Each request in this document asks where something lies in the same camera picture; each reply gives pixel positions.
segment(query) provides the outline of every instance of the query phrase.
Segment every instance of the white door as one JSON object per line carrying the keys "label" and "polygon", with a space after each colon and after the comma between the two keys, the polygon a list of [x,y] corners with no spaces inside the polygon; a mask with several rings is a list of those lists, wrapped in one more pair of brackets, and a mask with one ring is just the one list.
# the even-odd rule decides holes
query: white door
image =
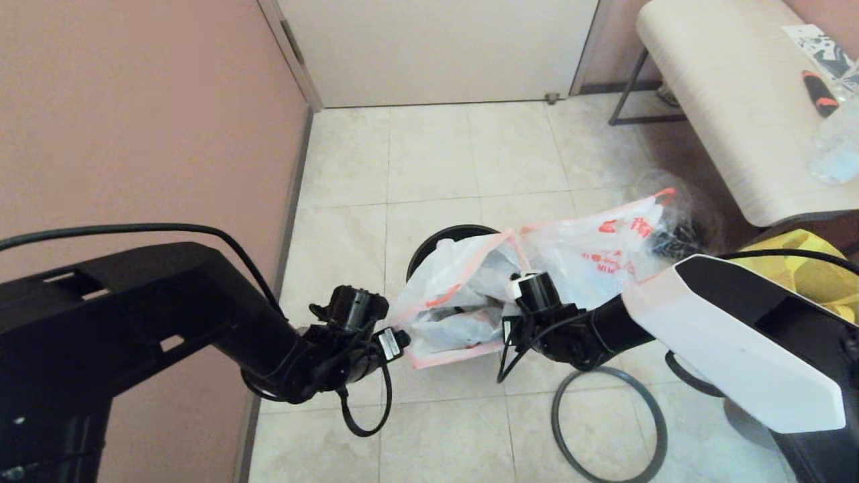
{"label": "white door", "polygon": [[325,107],[567,96],[598,0],[278,0]]}

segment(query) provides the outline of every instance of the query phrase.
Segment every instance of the yellow bag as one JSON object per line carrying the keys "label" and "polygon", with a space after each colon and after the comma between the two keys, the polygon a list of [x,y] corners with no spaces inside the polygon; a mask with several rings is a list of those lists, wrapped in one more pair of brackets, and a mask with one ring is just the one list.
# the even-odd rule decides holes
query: yellow bag
{"label": "yellow bag", "polygon": [[[795,229],[784,235],[755,243],[743,248],[742,251],[773,248],[812,250],[844,259],[844,255],[828,241],[804,229]],[[782,287],[823,305],[841,315],[846,321],[856,324],[856,312],[859,310],[859,278],[855,274],[822,260],[803,257],[760,257],[735,261]]]}

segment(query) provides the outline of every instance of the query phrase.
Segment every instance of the metal bench leg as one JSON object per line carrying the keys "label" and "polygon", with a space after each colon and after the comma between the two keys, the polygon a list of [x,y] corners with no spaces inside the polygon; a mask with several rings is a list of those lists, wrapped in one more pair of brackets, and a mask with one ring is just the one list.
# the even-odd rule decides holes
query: metal bench leg
{"label": "metal bench leg", "polygon": [[618,106],[614,108],[614,113],[612,117],[608,120],[608,125],[624,125],[624,124],[648,124],[654,122],[673,122],[673,121],[681,121],[686,120],[686,116],[684,114],[671,114],[665,116],[642,116],[636,118],[623,118],[620,119],[620,111],[624,108],[624,104],[626,103],[626,98],[630,96],[630,92],[632,92],[632,87],[635,86],[636,80],[638,79],[638,74],[642,71],[642,67],[644,66],[644,61],[647,60],[647,56],[649,53],[645,48],[642,51],[641,57],[638,58],[638,62],[636,63],[636,68],[632,71],[632,77],[630,77],[630,81],[626,83],[626,87],[624,88],[624,93],[620,96],[620,101],[618,102]]}

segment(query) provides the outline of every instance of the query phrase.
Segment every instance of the white bench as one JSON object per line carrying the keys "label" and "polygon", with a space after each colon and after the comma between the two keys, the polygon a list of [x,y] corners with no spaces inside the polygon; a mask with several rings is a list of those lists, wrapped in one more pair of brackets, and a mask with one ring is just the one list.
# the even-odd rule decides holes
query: white bench
{"label": "white bench", "polygon": [[645,55],[759,227],[859,210],[859,179],[827,186],[806,170],[823,118],[801,72],[815,66],[781,29],[803,23],[779,0],[652,0],[637,20]]}

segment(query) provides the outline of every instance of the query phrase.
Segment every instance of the plastic bottle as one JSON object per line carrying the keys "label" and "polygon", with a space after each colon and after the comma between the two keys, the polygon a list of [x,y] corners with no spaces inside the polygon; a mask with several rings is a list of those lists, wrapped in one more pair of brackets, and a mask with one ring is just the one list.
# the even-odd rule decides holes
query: plastic bottle
{"label": "plastic bottle", "polygon": [[823,121],[812,140],[817,150],[808,172],[827,185],[840,185],[859,174],[859,96]]}

